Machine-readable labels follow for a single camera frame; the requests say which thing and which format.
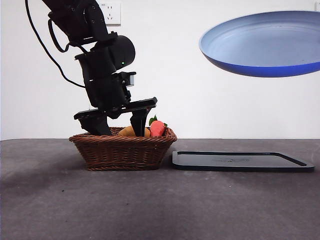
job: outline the black cable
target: black cable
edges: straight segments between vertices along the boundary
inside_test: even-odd
[[[26,14],[28,15],[29,22],[30,22],[30,24],[31,24],[31,27],[32,27],[32,29],[33,29],[36,37],[38,38],[41,46],[43,47],[43,49],[44,49],[44,51],[45,51],[45,53],[49,56],[49,58],[54,62],[54,64],[55,64],[55,65],[58,67],[58,69],[60,70],[60,73],[61,73],[61,75],[63,76],[63,78],[64,78],[65,80],[67,80],[69,83],[72,83],[72,84],[74,84],[74,85],[76,85],[76,86],[78,86],[78,87],[81,87],[81,88],[85,88],[85,86],[82,86],[82,85],[80,85],[80,84],[78,84],[78,83],[75,83],[74,81],[69,80],[69,79],[65,76],[65,74],[64,74],[61,66],[59,65],[59,63],[57,63],[57,61],[51,56],[51,54],[49,53],[48,49],[46,48],[46,46],[45,46],[44,43],[42,42],[42,40],[41,40],[41,38],[40,38],[40,36],[39,36],[39,34],[38,34],[35,26],[34,26],[34,23],[32,22],[32,19],[31,19],[31,16],[30,16],[30,10],[29,10],[28,0],[25,0],[25,8],[26,8]]]
[[[51,19],[48,20],[48,28],[49,28],[49,32],[50,32],[50,35],[51,35],[51,38],[52,38],[52,41],[53,41],[55,47],[56,47],[61,53],[67,52],[68,49],[69,49],[69,46],[74,46],[74,47],[77,47],[77,48],[81,49],[84,54],[87,54],[87,53],[88,53],[88,51],[87,51],[83,46],[81,46],[80,44],[77,44],[77,43],[74,42],[74,41],[69,42],[69,43],[65,46],[65,49],[63,49],[63,48],[60,46],[60,44],[58,43],[58,40],[57,40],[57,38],[56,38],[56,35],[55,35],[55,32],[54,32],[54,28],[53,28],[53,26],[52,26],[52,20],[51,20]]]

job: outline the green leaf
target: green leaf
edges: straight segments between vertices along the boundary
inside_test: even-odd
[[[150,118],[150,120],[149,120],[149,126],[151,126],[151,124],[152,124],[154,121],[157,121],[157,120],[158,120],[158,119],[157,119],[157,116],[154,115],[154,117]]]

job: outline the yellow fruit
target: yellow fruit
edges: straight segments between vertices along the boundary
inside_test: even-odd
[[[135,137],[135,131],[132,128],[132,126],[127,126],[124,129],[122,129],[120,132],[118,132],[118,136],[123,136],[123,137]],[[145,137],[150,137],[150,131],[148,128],[144,129],[144,136]]]

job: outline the table surface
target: table surface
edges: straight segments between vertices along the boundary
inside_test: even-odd
[[[172,151],[281,152],[312,173],[182,171]],[[320,140],[179,139],[153,171],[87,171],[67,139],[1,142],[3,240],[317,240]]]

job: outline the white wall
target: white wall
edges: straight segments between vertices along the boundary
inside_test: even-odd
[[[260,12],[313,11],[315,0],[122,0],[122,25],[109,27],[136,48],[132,100],[156,96],[150,117],[179,138],[320,138],[320,72],[255,78],[223,71],[201,54],[209,28]],[[58,52],[49,35],[49,9],[29,0],[43,41],[72,80],[83,83],[74,56]],[[60,33],[60,42],[67,38]],[[73,115],[89,109],[86,92],[64,81],[27,19],[24,1],[1,1],[1,139],[68,138],[84,132]],[[130,114],[110,120],[128,126]]]

